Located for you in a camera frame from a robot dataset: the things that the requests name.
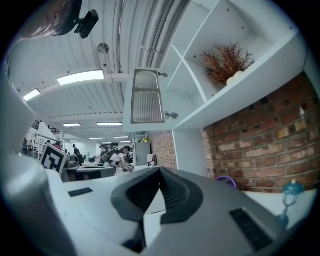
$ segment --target purple object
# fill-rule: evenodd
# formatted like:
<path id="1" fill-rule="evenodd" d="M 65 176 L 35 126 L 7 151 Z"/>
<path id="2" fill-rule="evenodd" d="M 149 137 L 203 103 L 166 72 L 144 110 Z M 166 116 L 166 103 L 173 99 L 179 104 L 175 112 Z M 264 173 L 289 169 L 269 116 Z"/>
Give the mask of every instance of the purple object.
<path id="1" fill-rule="evenodd" d="M 218 178 L 216 178 L 217 181 L 221 181 L 224 183 L 227 183 L 228 185 L 231 185 L 232 187 L 234 187 L 235 189 L 237 188 L 237 184 L 234 181 L 233 178 L 229 177 L 229 176 L 220 176 Z"/>

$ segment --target ceiling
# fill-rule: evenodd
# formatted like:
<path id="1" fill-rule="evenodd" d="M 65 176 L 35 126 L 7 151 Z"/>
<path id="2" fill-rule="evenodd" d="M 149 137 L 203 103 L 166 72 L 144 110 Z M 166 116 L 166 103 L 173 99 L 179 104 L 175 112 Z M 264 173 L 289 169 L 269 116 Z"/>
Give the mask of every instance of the ceiling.
<path id="1" fill-rule="evenodd" d="M 28 104 L 38 120 L 47 125 L 84 139 L 127 135 L 121 127 L 99 127 L 97 122 L 122 122 L 128 73 L 142 66 L 144 45 L 151 33 L 157 6 L 163 6 L 164 15 L 158 20 L 155 42 L 174 1 L 83 0 L 81 18 L 92 9 L 99 15 L 89 37 L 81 39 L 79 34 L 70 32 L 64 36 L 24 40 L 16 45 L 10 55 L 10 73 L 15 87 L 21 97 L 40 90 L 41 94 Z M 186 2 L 182 1 L 177 16 L 181 16 Z M 178 20 L 175 17 L 171 23 L 156 68 L 162 63 Z M 107 55 L 97 52 L 101 43 L 109 46 Z M 65 86 L 57 81 L 68 74 L 98 69 L 104 71 L 105 80 Z M 66 128 L 62 125 L 65 123 L 80 123 L 81 126 Z"/>

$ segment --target cabinet door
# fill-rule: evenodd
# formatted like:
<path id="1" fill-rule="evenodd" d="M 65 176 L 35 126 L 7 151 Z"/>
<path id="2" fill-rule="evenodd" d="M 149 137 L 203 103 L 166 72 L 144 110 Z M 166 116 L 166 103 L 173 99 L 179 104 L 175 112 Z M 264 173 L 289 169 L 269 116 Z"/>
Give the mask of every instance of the cabinet door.
<path id="1" fill-rule="evenodd" d="M 137 68 L 129 75 L 123 111 L 123 132 L 172 130 L 178 119 L 172 113 L 167 87 L 171 75 L 160 69 Z"/>

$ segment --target black slot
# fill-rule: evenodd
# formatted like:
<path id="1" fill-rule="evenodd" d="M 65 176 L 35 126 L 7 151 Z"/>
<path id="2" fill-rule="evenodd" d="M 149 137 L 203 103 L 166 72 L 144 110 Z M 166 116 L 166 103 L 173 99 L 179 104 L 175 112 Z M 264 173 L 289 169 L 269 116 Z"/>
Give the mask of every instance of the black slot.
<path id="1" fill-rule="evenodd" d="M 83 194 L 87 194 L 90 192 L 93 192 L 93 190 L 89 187 L 86 187 L 86 188 L 70 191 L 68 193 L 69 193 L 69 196 L 73 198 L 73 197 L 81 196 Z"/>
<path id="2" fill-rule="evenodd" d="M 244 210 L 230 211 L 230 215 L 256 252 L 272 243 L 271 238 Z"/>

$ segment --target dried plant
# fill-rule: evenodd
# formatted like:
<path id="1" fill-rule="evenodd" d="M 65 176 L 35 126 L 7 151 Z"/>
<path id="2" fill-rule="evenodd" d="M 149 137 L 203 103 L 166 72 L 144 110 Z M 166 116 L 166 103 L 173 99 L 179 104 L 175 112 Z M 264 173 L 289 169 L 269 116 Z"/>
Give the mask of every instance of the dried plant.
<path id="1" fill-rule="evenodd" d="M 255 59 L 252 53 L 245 53 L 245 56 L 238 43 L 223 45 L 216 43 L 213 46 L 218 50 L 218 54 L 213 52 L 204 52 L 205 71 L 209 78 L 216 84 L 226 85 L 227 80 L 235 75 L 238 71 L 245 71 Z"/>

